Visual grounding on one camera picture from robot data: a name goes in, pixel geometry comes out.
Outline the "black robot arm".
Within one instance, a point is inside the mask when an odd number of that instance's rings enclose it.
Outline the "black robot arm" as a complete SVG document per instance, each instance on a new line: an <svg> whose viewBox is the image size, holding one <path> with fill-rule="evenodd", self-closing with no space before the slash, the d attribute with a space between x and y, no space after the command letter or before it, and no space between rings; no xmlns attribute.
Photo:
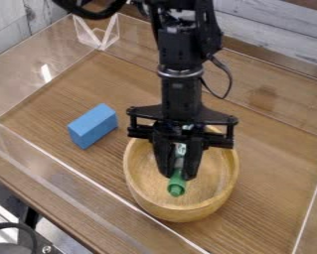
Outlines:
<svg viewBox="0 0 317 254"><path fill-rule="evenodd" d="M235 146L239 119L203 102L204 63L227 66L215 58L223 37L213 0L144 0L157 42L162 101L128 109L128 135L153 145L160 173L175 174L177 146L187 146L183 178L197 177L204 151Z"/></svg>

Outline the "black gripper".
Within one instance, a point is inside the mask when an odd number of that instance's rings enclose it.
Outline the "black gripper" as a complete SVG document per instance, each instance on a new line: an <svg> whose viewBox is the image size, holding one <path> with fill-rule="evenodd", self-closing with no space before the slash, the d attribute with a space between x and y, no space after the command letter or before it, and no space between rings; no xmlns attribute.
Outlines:
<svg viewBox="0 0 317 254"><path fill-rule="evenodd" d="M235 128L239 119L208 108L203 102L201 66L176 70L158 66L161 77L160 104L130 107L128 136L153 142L160 173L173 176L176 144L187 144L183 177L187 181L197 177L204 149L235 146Z"/></svg>

